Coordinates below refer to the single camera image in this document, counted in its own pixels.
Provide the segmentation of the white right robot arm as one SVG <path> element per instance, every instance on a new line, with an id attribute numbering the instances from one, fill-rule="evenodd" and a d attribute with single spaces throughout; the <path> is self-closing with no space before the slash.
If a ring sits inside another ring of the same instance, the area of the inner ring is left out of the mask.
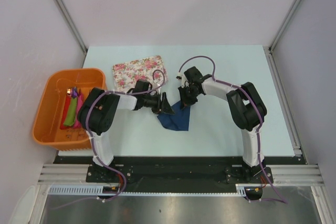
<path id="1" fill-rule="evenodd" d="M 242 86 L 228 84 L 215 79 L 213 75 L 202 75 L 196 67 L 178 73 L 181 81 L 179 87 L 181 108 L 194 105 L 199 95 L 211 95 L 228 102 L 229 110 L 235 125 L 241 129 L 243 138 L 243 161 L 246 167 L 242 169 L 243 179 L 254 183 L 261 177 L 258 167 L 264 155 L 261 149 L 261 127 L 267 115 L 267 109 L 258 91 L 251 82 Z"/>

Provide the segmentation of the dark blue paper napkin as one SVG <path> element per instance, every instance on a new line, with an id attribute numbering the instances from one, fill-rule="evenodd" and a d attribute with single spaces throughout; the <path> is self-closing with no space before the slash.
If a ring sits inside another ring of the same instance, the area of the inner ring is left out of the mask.
<path id="1" fill-rule="evenodd" d="M 159 114 L 157 119 L 161 125 L 168 130 L 172 131 L 188 131 L 190 124 L 190 106 L 184 106 L 181 101 L 172 106 L 175 114 Z"/>

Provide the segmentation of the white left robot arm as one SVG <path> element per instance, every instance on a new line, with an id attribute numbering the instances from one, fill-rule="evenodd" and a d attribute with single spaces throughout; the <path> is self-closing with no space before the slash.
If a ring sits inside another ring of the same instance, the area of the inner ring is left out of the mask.
<path id="1" fill-rule="evenodd" d="M 159 87 L 146 80 L 138 80 L 126 93 L 93 88 L 79 109 L 77 119 L 89 136 L 93 162 L 100 166 L 97 174 L 103 181 L 110 182 L 116 175 L 116 169 L 110 165 L 113 152 L 109 140 L 116 112 L 141 108 L 150 108 L 154 114 L 175 114 L 166 93 L 160 93 Z"/>

